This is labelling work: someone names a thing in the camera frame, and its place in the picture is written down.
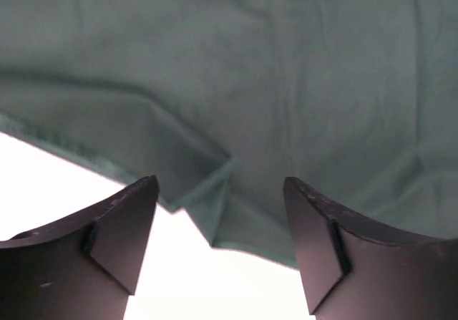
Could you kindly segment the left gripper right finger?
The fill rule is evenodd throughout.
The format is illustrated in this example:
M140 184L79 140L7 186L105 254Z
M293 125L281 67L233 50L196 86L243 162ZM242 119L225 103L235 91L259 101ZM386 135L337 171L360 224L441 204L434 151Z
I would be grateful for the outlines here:
M283 194L308 311L317 319L455 319L457 241L403 231L298 178Z

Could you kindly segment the dark green cloth napkin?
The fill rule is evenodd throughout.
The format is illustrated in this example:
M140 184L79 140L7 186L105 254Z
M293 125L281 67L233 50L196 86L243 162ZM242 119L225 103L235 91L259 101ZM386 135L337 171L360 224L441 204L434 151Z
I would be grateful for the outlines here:
M453 238L457 0L1 0L1 130L287 266L287 177Z

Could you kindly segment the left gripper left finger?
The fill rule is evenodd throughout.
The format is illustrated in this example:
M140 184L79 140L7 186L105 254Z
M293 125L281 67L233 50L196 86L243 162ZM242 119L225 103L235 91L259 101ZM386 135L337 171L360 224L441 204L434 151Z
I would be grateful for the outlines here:
M123 319L158 199L152 175L1 242L2 319Z

